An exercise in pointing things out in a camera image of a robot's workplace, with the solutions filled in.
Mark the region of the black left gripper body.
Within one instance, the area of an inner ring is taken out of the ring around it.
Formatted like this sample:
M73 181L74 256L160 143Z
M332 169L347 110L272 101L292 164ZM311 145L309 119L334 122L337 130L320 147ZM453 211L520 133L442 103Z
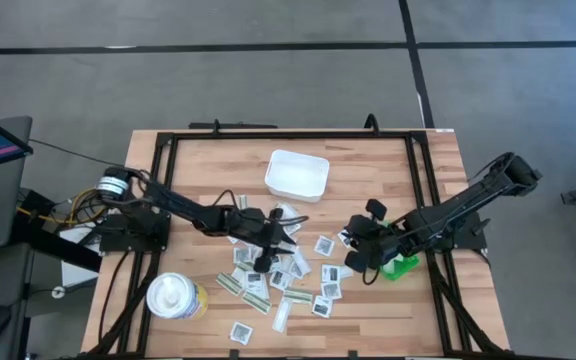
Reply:
M283 228L279 221L283 211L275 208L266 217L261 209L247 208L240 212L246 230L246 239L262 249L254 260L253 269L257 273L268 273L272 258L279 253L279 244L283 237Z

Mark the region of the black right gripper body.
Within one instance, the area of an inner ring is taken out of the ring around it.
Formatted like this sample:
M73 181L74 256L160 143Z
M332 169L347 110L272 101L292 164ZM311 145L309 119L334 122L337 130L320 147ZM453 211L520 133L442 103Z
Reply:
M359 243L358 249L351 249L344 260L344 264L358 273L364 273L367 269L378 270L385 262L384 242L394 238L393 228L381 224L387 208L376 199L369 199L366 203L366 215L353 215L352 217L363 218L363 231L359 236L348 236L356 239Z

